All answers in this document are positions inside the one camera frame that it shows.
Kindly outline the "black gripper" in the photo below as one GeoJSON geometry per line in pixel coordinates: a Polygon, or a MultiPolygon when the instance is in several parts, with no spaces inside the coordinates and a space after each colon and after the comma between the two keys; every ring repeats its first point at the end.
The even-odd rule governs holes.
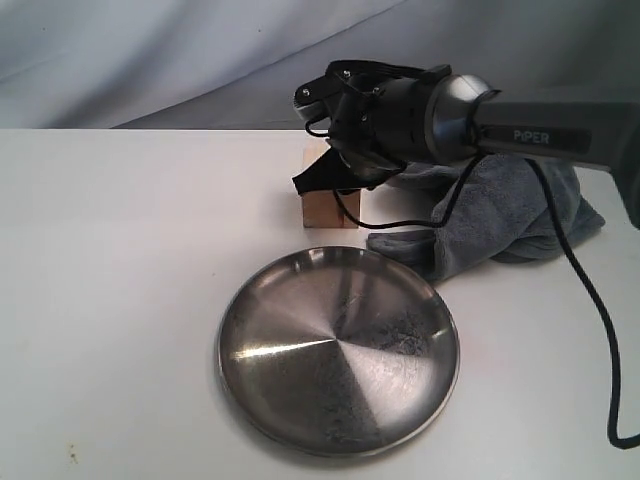
{"type": "Polygon", "coordinates": [[[332,190],[356,190],[385,183],[400,173],[394,160],[376,140],[372,111],[377,106],[376,86],[364,74],[334,74],[340,98],[331,116],[329,143],[338,152],[325,152],[292,178],[298,195],[332,190]]]}

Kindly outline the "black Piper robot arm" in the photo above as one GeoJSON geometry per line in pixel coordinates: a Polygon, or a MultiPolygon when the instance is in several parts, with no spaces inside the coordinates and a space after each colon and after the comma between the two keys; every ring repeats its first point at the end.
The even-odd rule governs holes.
{"type": "Polygon", "coordinates": [[[630,221],[639,220],[635,88],[501,91],[448,65],[341,60],[301,85],[293,103],[307,126],[329,124],[327,152],[293,180],[299,194],[373,189],[411,163],[502,153],[607,171],[630,221]]]}

